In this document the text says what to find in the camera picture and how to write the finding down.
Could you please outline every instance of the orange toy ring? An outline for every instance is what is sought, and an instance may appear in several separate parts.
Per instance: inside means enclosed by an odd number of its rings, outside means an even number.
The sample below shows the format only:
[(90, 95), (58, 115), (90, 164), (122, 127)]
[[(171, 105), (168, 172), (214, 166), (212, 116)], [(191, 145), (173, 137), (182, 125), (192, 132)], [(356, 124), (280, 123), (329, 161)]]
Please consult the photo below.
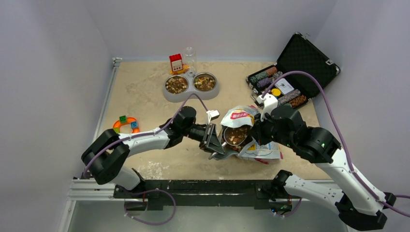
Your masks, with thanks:
[[(136, 121), (136, 122), (138, 123), (137, 119), (135, 119), (135, 118), (133, 118), (133, 117), (127, 117), (127, 122), (126, 122), (126, 123), (120, 123), (119, 120), (118, 120), (118, 121), (116, 121), (116, 122), (114, 123), (113, 129), (114, 129), (114, 128), (118, 128), (118, 130), (119, 130), (120, 127), (122, 127), (122, 126), (124, 126), (124, 125), (131, 124), (131, 123), (134, 122), (134, 121)], [(134, 129), (132, 130), (132, 132), (133, 132), (133, 133), (138, 133), (138, 132), (140, 132), (140, 129), (139, 129), (138, 127), (137, 127), (137, 128), (134, 128)]]

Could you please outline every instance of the gray pet feeder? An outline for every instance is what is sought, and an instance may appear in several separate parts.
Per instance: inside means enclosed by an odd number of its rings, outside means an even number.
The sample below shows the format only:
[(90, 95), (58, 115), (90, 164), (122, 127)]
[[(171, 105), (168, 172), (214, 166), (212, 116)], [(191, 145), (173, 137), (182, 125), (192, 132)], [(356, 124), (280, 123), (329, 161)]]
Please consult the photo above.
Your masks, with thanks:
[[(186, 84), (186, 88), (172, 89), (171, 83), (178, 81), (181, 85), (181, 80)], [(201, 80), (213, 80), (212, 89), (207, 90), (206, 86), (201, 85)], [(191, 73), (185, 73), (180, 75), (172, 75), (167, 78), (164, 83), (162, 92), (165, 99), (169, 102), (183, 102), (190, 94), (196, 93), (202, 100), (209, 100), (216, 97), (219, 93), (219, 83), (216, 77), (210, 73), (201, 72), (193, 76)]]

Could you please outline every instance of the poker chip case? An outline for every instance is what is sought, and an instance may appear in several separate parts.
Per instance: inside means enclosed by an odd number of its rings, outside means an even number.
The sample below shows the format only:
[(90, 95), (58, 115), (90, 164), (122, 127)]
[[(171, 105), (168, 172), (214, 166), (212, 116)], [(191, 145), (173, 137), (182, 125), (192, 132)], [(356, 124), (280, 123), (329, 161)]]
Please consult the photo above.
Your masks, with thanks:
[[(340, 72), (340, 68), (331, 59), (299, 32), (293, 34), (273, 65), (246, 77), (248, 86), (255, 94), (262, 94), (266, 87), (258, 87), (256, 83), (252, 83), (252, 77), (272, 67), (276, 67), (278, 72), (283, 73), (290, 71), (307, 72), (317, 79), (322, 88), (325, 88)], [(293, 105), (294, 108), (306, 104), (309, 99), (319, 94), (319, 89), (315, 83), (304, 75), (294, 74), (285, 77), (285, 79), (294, 89), (300, 90), (299, 103)]]

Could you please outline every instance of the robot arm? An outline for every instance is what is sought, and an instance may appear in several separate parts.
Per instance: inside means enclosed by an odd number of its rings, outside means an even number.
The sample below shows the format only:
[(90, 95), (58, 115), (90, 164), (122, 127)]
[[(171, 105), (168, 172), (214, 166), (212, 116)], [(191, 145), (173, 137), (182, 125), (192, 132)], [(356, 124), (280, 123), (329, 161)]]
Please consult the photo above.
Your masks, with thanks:
[(168, 124), (171, 120), (169, 119), (166, 123), (151, 131), (117, 134), (113, 129), (108, 129), (83, 153), (81, 160), (87, 166), (101, 150), (110, 144), (116, 143), (111, 147), (111, 152), (104, 151), (93, 161), (89, 171), (100, 185), (111, 182), (123, 186), (127, 190), (132, 190), (144, 181), (136, 170), (123, 167), (125, 159), (132, 155), (154, 149), (168, 149), (179, 144), (183, 137), (200, 142), (200, 149), (206, 152), (224, 153), (216, 135), (215, 124), (210, 123), (211, 120), (219, 116), (219, 113), (217, 111), (208, 111), (207, 114), (207, 124), (195, 124), (195, 109), (185, 106), (171, 123)]
[[(348, 167), (345, 151), (329, 131), (306, 126), (297, 110), (286, 105), (277, 107), (276, 98), (270, 94), (263, 99), (259, 96), (255, 103), (264, 105), (264, 109), (255, 117), (251, 136), (262, 145), (275, 141), (291, 148), (296, 155), (325, 171), (341, 189), (324, 188), (286, 171), (276, 176), (277, 188), (330, 208), (357, 230), (383, 228), (387, 220), (381, 212), (383, 205), (355, 178)], [(380, 199), (394, 204), (393, 194), (380, 191), (358, 169), (354, 170)]]

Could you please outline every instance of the white enclosure wall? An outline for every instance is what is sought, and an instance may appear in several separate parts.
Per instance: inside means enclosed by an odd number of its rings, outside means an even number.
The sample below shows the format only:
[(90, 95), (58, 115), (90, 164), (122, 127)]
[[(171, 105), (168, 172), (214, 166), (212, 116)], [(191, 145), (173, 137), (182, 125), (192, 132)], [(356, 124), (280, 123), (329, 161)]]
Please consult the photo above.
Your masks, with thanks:
[(85, 0), (111, 54), (275, 60), (290, 36), (318, 35), (337, 0)]
[[(342, 67), (326, 89), (353, 162), (383, 191), (410, 195), (410, 1), (339, 0), (315, 44)], [(335, 134), (321, 98), (320, 125)], [(410, 202), (397, 206), (410, 212)], [(385, 210), (385, 231), (410, 220)]]
[(82, 0), (2, 0), (0, 231), (55, 232), (112, 60)]

